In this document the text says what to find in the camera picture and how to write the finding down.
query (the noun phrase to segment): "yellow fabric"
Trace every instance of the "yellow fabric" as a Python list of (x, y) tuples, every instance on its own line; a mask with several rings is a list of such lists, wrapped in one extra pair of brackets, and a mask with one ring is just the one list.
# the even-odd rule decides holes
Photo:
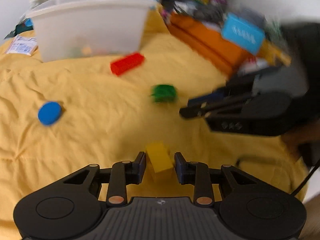
[[(288, 157), (279, 138), (212, 133), (203, 119), (179, 117), (188, 98), (225, 80), (209, 61), (169, 35), (156, 11), (141, 44), (145, 63), (120, 77), (109, 68), (118, 56), (42, 63), (39, 51), (31, 57), (4, 54), (9, 43), (0, 47), (0, 239), (20, 238), (12, 212), (25, 195), (90, 163), (107, 168), (134, 160), (154, 141), (168, 145), (171, 158), (180, 151), (187, 161), (212, 168), (234, 165), (242, 155), (271, 158), (277, 165), (247, 161), (241, 168), (287, 192), (306, 175), (302, 162)], [(173, 84), (179, 102), (153, 103), (150, 90), (159, 83)], [(44, 127), (37, 112), (51, 100), (65, 111), (56, 124)], [(181, 186), (177, 179), (153, 183), (148, 169), (141, 185), (127, 188), (129, 197), (193, 193), (192, 186)], [(103, 187), (100, 198), (105, 195)]]

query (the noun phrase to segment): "logo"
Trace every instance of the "logo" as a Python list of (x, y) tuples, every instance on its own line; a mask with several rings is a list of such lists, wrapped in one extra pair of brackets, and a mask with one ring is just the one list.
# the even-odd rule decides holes
[(252, 34), (246, 32), (245, 30), (241, 30), (237, 26), (233, 25), (232, 31), (233, 31), (234, 34), (244, 38), (246, 41), (249, 41), (252, 44), (256, 44), (254, 36)]
[(162, 199), (162, 200), (158, 200), (157, 203), (158, 203), (159, 205), (163, 205), (163, 204), (165, 204), (165, 201)]
[(223, 122), (221, 124), (221, 127), (223, 129), (229, 129), (229, 130), (240, 130), (243, 126), (239, 122), (237, 122), (236, 124), (234, 124), (233, 122), (231, 123)]

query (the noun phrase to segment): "blue round disc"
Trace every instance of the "blue round disc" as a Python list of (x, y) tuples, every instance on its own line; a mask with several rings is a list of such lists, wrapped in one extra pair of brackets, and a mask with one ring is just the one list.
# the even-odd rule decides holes
[(57, 102), (45, 103), (38, 112), (38, 119), (43, 125), (54, 124), (61, 116), (62, 108)]

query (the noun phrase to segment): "orange box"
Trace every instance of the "orange box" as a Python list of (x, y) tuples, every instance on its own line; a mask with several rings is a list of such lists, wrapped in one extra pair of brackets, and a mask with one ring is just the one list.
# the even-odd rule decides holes
[(235, 73), (251, 53), (226, 41), (215, 30), (208, 29), (191, 17), (172, 14), (170, 33), (187, 43), (199, 54), (208, 58), (219, 70), (228, 76)]

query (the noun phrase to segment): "green lego brick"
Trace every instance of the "green lego brick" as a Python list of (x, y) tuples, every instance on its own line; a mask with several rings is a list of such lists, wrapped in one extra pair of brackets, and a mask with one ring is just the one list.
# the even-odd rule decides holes
[(177, 91), (172, 85), (156, 85), (152, 88), (154, 102), (174, 102), (177, 99)]

